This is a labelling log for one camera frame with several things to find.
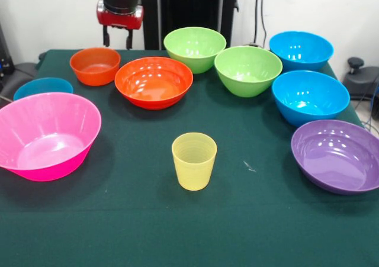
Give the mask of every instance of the bowl rim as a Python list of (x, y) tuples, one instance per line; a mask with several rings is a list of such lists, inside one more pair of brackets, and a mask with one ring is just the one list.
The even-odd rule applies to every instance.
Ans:
[[(284, 57), (282, 55), (280, 55), (279, 53), (277, 53), (277, 51), (274, 51), (272, 49), (272, 45), (271, 45), (271, 42), (272, 42), (272, 39), (276, 39), (277, 37), (283, 35), (283, 34), (288, 34), (288, 33), (302, 33), (302, 34), (307, 34), (307, 35), (310, 35), (310, 36), (315, 36), (315, 37), (318, 37), (318, 38), (321, 38), (323, 41), (326, 42), (326, 44), (328, 44), (330, 46), (330, 48), (332, 49), (332, 51), (330, 52), (330, 55), (328, 55), (328, 57), (326, 59), (319, 59), (319, 60), (315, 60), (315, 61), (312, 61), (312, 62), (305, 62), (305, 61), (302, 61), (302, 60), (291, 60), (287, 57)], [(270, 38), (270, 41), (269, 41), (269, 47), (270, 47), (270, 50), (275, 53), (278, 57), (280, 57), (280, 59), (283, 59), (283, 60), (286, 60), (286, 61), (289, 61), (289, 62), (293, 62), (293, 63), (299, 63), (299, 64), (316, 64), (316, 63), (321, 63), (321, 62), (325, 62), (325, 61), (328, 61), (334, 54), (334, 47), (333, 47), (333, 44), (331, 42), (329, 42), (328, 39), (320, 36), (320, 35), (317, 35), (315, 33), (311, 33), (311, 32), (306, 32), (306, 31), (283, 31), (283, 32), (280, 32), (280, 33), (276, 33), (274, 36), (272, 36)]]
[[(175, 53), (174, 51), (172, 50), (169, 50), (167, 47), (166, 47), (166, 39), (169, 39), (169, 36), (175, 32), (180, 32), (184, 29), (202, 29), (202, 30), (206, 30), (206, 31), (209, 31), (210, 33), (214, 33), (216, 35), (218, 35), (219, 37), (222, 38), (223, 40), (223, 47), (221, 50), (217, 51), (216, 53), (212, 54), (212, 55), (207, 55), (207, 56), (203, 56), (203, 57), (188, 57), (188, 56), (184, 56), (184, 55), (180, 55), (180, 54), (177, 54)], [(163, 45), (165, 46), (166, 48), (166, 51), (167, 52), (171, 52), (173, 53), (174, 55), (180, 57), (180, 58), (184, 58), (184, 59), (191, 59), (191, 60), (198, 60), (198, 59), (206, 59), (206, 58), (211, 58), (211, 57), (214, 57), (218, 54), (220, 54), (220, 52), (222, 52), (225, 48), (226, 48), (226, 39), (224, 37), (224, 35), (222, 35), (221, 33), (219, 33), (218, 31), (216, 30), (213, 30), (213, 29), (210, 29), (210, 28), (207, 28), (207, 27), (200, 27), (200, 26), (189, 26), (189, 27), (181, 27), (181, 28), (178, 28), (178, 29), (175, 29), (173, 31), (171, 31), (170, 33), (168, 33), (165, 38), (163, 39)]]
[(343, 191), (343, 192), (357, 192), (357, 193), (363, 193), (363, 192), (368, 192), (368, 191), (372, 191), (372, 190), (375, 190), (375, 189), (378, 189), (379, 188), (379, 183), (376, 185), (376, 186), (373, 186), (371, 188), (367, 188), (367, 189), (344, 189), (344, 188), (340, 188), (340, 187), (336, 187), (336, 186), (333, 186), (333, 185), (330, 185), (330, 184), (327, 184), (325, 183), (324, 181), (320, 180), (319, 178), (315, 177), (313, 174), (309, 173), (305, 168), (304, 166), (301, 164), (299, 158), (297, 157), (297, 155), (294, 153), (294, 148), (295, 148), (295, 137), (300, 134), (301, 130), (304, 129), (304, 127), (307, 127), (313, 123), (339, 123), (339, 124), (343, 124), (345, 126), (350, 126), (350, 127), (353, 127), (354, 129), (357, 129), (359, 131), (363, 131), (364, 134), (366, 134), (367, 136), (369, 136), (369, 138), (372, 138), (373, 140), (375, 140), (376, 142), (379, 141), (378, 138), (376, 138), (376, 136), (372, 135), (370, 132), (368, 132), (366, 129), (364, 129), (363, 127), (360, 127), (356, 124), (353, 124), (353, 123), (350, 123), (350, 122), (346, 122), (346, 121), (341, 121), (341, 120), (316, 120), (316, 121), (311, 121), (311, 122), (308, 122), (308, 123), (305, 123), (303, 124), (302, 126), (300, 126), (299, 128), (296, 129), (296, 131), (293, 133), (292, 135), (292, 138), (291, 138), (291, 152), (292, 152), (292, 155), (294, 157), (294, 159), (296, 160), (297, 164), (299, 165), (299, 167), (301, 167), (301, 170), (303, 171), (303, 173), (305, 173), (306, 175), (308, 175), (309, 177), (317, 180), (318, 182), (322, 183), (323, 185), (329, 187), (329, 188), (332, 188), (332, 189), (335, 189), (335, 190), (338, 190), (338, 191)]
[[(219, 57), (225, 53), (225, 52), (228, 52), (228, 51), (231, 51), (231, 49), (238, 49), (238, 48), (251, 48), (252, 50), (257, 50), (257, 51), (266, 51), (268, 52), (269, 54), (271, 54), (273, 57), (276, 58), (276, 60), (280, 63), (280, 71), (274, 75), (273, 77), (269, 78), (269, 79), (265, 79), (263, 81), (239, 81), (237, 79), (233, 79), (231, 77), (229, 77), (228, 75), (226, 75), (222, 70), (219, 69), (218, 65), (217, 65), (217, 61), (219, 59)], [(254, 47), (254, 46), (247, 46), (247, 45), (241, 45), (241, 46), (233, 46), (233, 47), (229, 47), (227, 49), (224, 49), (222, 50), (219, 54), (217, 54), (216, 58), (214, 59), (214, 67), (216, 68), (216, 70), (218, 72), (220, 72), (224, 77), (226, 77), (227, 79), (230, 79), (232, 81), (235, 81), (235, 82), (240, 82), (240, 83), (249, 83), (249, 84), (254, 84), (254, 83), (262, 83), (262, 82), (269, 82), (273, 79), (276, 79), (280, 73), (283, 71), (283, 63), (282, 61), (280, 60), (280, 58), (273, 52), (267, 50), (267, 49), (263, 49), (263, 48), (260, 48), (260, 47)]]
[(96, 133), (94, 134), (94, 136), (90, 139), (90, 141), (88, 142), (88, 144), (83, 147), (83, 149), (77, 153), (76, 155), (72, 156), (72, 157), (68, 157), (67, 159), (65, 160), (61, 160), (60, 162), (58, 163), (55, 163), (53, 165), (47, 165), (47, 166), (41, 166), (41, 167), (38, 167), (38, 168), (33, 168), (33, 169), (20, 169), (18, 167), (15, 167), (15, 166), (7, 166), (7, 165), (1, 165), (2, 168), (4, 169), (8, 169), (10, 171), (37, 171), (37, 170), (40, 170), (40, 169), (45, 169), (45, 168), (51, 168), (53, 166), (56, 166), (56, 165), (59, 165), (59, 164), (62, 164), (64, 162), (67, 162), (68, 160), (71, 160), (73, 159), (74, 157), (77, 157), (79, 154), (81, 154), (82, 152), (84, 152), (86, 149), (88, 149), (89, 147), (92, 146), (93, 142), (95, 141), (95, 139), (97, 138), (97, 136), (99, 135), (99, 132), (100, 132), (100, 129), (101, 129), (101, 123), (102, 123), (102, 120), (101, 120), (101, 114), (100, 114), (100, 110), (99, 108), (97, 108), (97, 106), (92, 102), (90, 101), (89, 99), (86, 99), (85, 97), (82, 97), (81, 95), (77, 95), (77, 94), (70, 94), (68, 92), (44, 92), (42, 94), (34, 94), (34, 95), (29, 95), (29, 96), (26, 96), (24, 98), (20, 98), (6, 106), (4, 106), (3, 108), (0, 109), (0, 115), (2, 112), (4, 111), (7, 111), (7, 110), (11, 110), (10, 108), (14, 107), (14, 106), (17, 106), (19, 103), (22, 103), (22, 102), (27, 102), (29, 99), (33, 99), (33, 98), (40, 98), (41, 96), (47, 96), (47, 95), (60, 95), (60, 96), (69, 96), (70, 98), (74, 97), (76, 99), (81, 99), (83, 101), (85, 101), (87, 104), (89, 104), (90, 107), (92, 107), (94, 110), (95, 110), (95, 113), (96, 113), (96, 116), (98, 117), (98, 120), (99, 120), (99, 124), (98, 124), (98, 128), (96, 130)]
[[(73, 65), (72, 65), (72, 61), (81, 53), (84, 53), (84, 52), (87, 52), (88, 50), (93, 50), (93, 49), (96, 49), (96, 50), (103, 50), (103, 51), (106, 51), (106, 52), (112, 52), (112, 53), (116, 53), (117, 54), (117, 63), (115, 65), (112, 66), (112, 68), (110, 69), (105, 69), (105, 70), (102, 70), (100, 72), (83, 72), (82, 70), (78, 70), (77, 68), (75, 68)], [(75, 72), (78, 72), (80, 74), (84, 74), (84, 75), (98, 75), (98, 74), (102, 74), (102, 73), (107, 73), (117, 67), (120, 66), (120, 63), (121, 63), (121, 55), (119, 54), (118, 51), (114, 50), (114, 49), (111, 49), (111, 48), (106, 48), (106, 47), (91, 47), (91, 48), (85, 48), (85, 49), (81, 49), (81, 50), (78, 50), (77, 52), (75, 52), (71, 58), (70, 58), (70, 67), (72, 70), (74, 70)]]
[[(159, 59), (164, 59), (164, 60), (169, 60), (170, 62), (172, 63), (177, 63), (177, 64), (180, 64), (180, 65), (183, 65), (185, 70), (190, 73), (190, 77), (191, 77), (191, 80), (189, 81), (189, 85), (180, 93), (174, 95), (174, 96), (171, 96), (169, 98), (164, 98), (164, 99), (157, 99), (157, 100), (145, 100), (145, 99), (139, 99), (139, 98), (135, 98), (135, 97), (132, 97), (130, 96), (129, 94), (126, 94), (125, 92), (123, 92), (117, 85), (117, 81), (119, 79), (121, 79), (123, 76), (120, 75), (120, 72), (121, 70), (124, 68), (124, 67), (127, 67), (127, 66), (130, 66), (131, 64), (135, 63), (135, 62), (138, 62), (138, 61), (141, 61), (141, 60), (148, 60), (148, 59), (151, 59), (151, 58), (159, 58)], [(117, 90), (119, 91), (119, 93), (121, 93), (122, 95), (125, 95), (127, 96), (128, 98), (132, 99), (132, 100), (136, 100), (136, 101), (140, 101), (140, 102), (161, 102), (161, 101), (169, 101), (169, 100), (172, 100), (172, 99), (175, 99), (183, 94), (185, 94), (189, 89), (190, 87), (192, 86), (192, 83), (194, 82), (194, 74), (192, 73), (191, 69), (185, 65), (184, 63), (180, 62), (180, 61), (177, 61), (175, 59), (171, 59), (171, 58), (168, 58), (168, 57), (159, 57), (159, 56), (152, 56), (152, 57), (142, 57), (142, 58), (139, 58), (139, 59), (135, 59), (135, 60), (132, 60), (128, 63), (126, 63), (124, 66), (122, 66), (116, 73), (115, 77), (114, 77), (114, 85), (115, 87), (117, 88)]]
[(21, 99), (21, 98), (25, 98), (25, 97), (26, 97), (26, 96), (24, 96), (24, 97), (19, 97), (19, 98), (16, 99), (16, 95), (17, 95), (17, 93), (19, 93), (19, 92), (21, 91), (21, 89), (23, 89), (23, 88), (27, 88), (28, 86), (34, 84), (35, 82), (39, 83), (39, 82), (44, 82), (44, 81), (60, 81), (60, 82), (63, 82), (63, 83), (65, 83), (65, 84), (70, 88), (70, 92), (67, 92), (67, 93), (70, 93), (70, 94), (73, 93), (73, 86), (72, 86), (72, 84), (71, 84), (69, 81), (67, 81), (66, 79), (56, 78), (56, 77), (37, 78), (37, 79), (33, 79), (32, 81), (29, 81), (29, 82), (27, 82), (27, 83), (21, 85), (21, 86), (16, 90), (16, 92), (15, 92), (14, 95), (13, 95), (13, 101), (17, 101), (17, 100), (19, 100), (19, 99)]
[[(300, 112), (300, 111), (294, 109), (293, 107), (290, 107), (290, 106), (288, 106), (287, 104), (283, 103), (283, 102), (277, 97), (277, 93), (275, 92), (275, 85), (277, 84), (277, 81), (280, 81), (280, 79), (282, 79), (282, 78), (287, 78), (288, 75), (291, 75), (292, 73), (298, 73), (298, 72), (305, 73), (305, 74), (311, 74), (311, 75), (319, 75), (320, 77), (325, 78), (325, 79), (329, 79), (330, 81), (332, 81), (332, 82), (334, 82), (334, 83), (337, 83), (339, 86), (341, 86), (341, 88), (343, 88), (343, 91), (344, 91), (345, 96), (346, 96), (346, 102), (345, 102), (345, 105), (342, 106), (342, 109), (335, 110), (335, 111), (329, 112), (329, 113), (327, 113), (327, 114), (315, 114), (315, 113), (308, 113), (308, 112)], [(282, 104), (283, 106), (285, 106), (286, 108), (288, 108), (288, 109), (290, 109), (290, 110), (293, 110), (293, 111), (295, 111), (295, 112), (302, 113), (302, 114), (307, 115), (307, 116), (328, 116), (328, 115), (339, 114), (340, 112), (342, 112), (343, 110), (345, 110), (345, 109), (349, 106), (349, 104), (350, 104), (350, 93), (349, 93), (349, 91), (347, 90), (347, 88), (346, 88), (341, 82), (339, 82), (337, 79), (333, 78), (332, 76), (329, 76), (329, 75), (327, 75), (327, 74), (320, 73), (320, 72), (314, 72), (314, 71), (312, 71), (312, 70), (292, 70), (292, 71), (289, 71), (289, 72), (282, 73), (282, 74), (279, 75), (279, 76), (274, 80), (274, 82), (272, 83), (271, 90), (272, 90), (272, 94), (273, 94), (274, 98), (275, 98), (278, 102), (280, 102), (280, 104)]]

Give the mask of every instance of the light green bowl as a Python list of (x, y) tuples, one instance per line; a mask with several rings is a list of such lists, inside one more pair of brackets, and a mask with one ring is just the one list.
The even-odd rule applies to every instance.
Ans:
[(275, 54), (252, 46), (228, 48), (217, 55), (214, 65), (224, 86), (240, 97), (261, 94), (283, 68)]
[(185, 27), (167, 34), (163, 44), (168, 55), (186, 64), (192, 73), (204, 73), (214, 65), (214, 58), (226, 47), (225, 38), (209, 28)]

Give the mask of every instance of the bowl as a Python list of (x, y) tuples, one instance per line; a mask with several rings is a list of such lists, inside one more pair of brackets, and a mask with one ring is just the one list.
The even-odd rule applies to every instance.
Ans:
[(73, 88), (71, 83), (61, 78), (35, 79), (18, 88), (13, 96), (13, 100), (16, 101), (23, 97), (42, 94), (44, 92), (67, 92), (72, 94)]
[(116, 74), (115, 85), (132, 104), (159, 110), (177, 103), (193, 82), (191, 70), (165, 57), (146, 57), (124, 65)]
[(100, 126), (97, 107), (79, 95), (21, 98), (0, 110), (0, 167), (32, 181), (62, 178), (84, 161)]
[(293, 134), (291, 149), (303, 173), (327, 191), (358, 194), (379, 187), (379, 139), (362, 127), (309, 122)]
[(309, 70), (283, 73), (272, 84), (275, 103), (293, 126), (334, 119), (350, 103), (345, 86), (331, 76)]
[(334, 49), (325, 38), (301, 31), (274, 35), (269, 46), (283, 62), (283, 71), (319, 70), (332, 57)]
[(282, 63), (276, 55), (252, 46), (223, 50), (214, 64), (224, 86), (240, 97), (261, 94), (282, 71)]
[(90, 86), (106, 85), (114, 80), (121, 57), (109, 48), (89, 48), (78, 51), (70, 65), (80, 82)]
[(209, 28), (185, 27), (171, 31), (163, 44), (168, 55), (186, 64), (193, 73), (209, 70), (214, 58), (226, 47), (225, 38)]

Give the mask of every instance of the translucent yellow cup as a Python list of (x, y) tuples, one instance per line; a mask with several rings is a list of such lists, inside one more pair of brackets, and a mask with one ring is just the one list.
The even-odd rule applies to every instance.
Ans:
[(172, 155), (179, 184), (197, 191), (208, 185), (216, 158), (217, 145), (202, 133), (180, 135), (172, 143)]

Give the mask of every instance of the red-orange bowl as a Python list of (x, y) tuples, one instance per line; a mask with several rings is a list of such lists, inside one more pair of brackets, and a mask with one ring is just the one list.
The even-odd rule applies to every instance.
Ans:
[(96, 47), (76, 52), (70, 65), (80, 82), (90, 86), (111, 83), (120, 68), (120, 54), (109, 48)]
[(189, 67), (165, 57), (133, 60), (116, 73), (114, 82), (132, 104), (159, 110), (177, 103), (194, 80)]

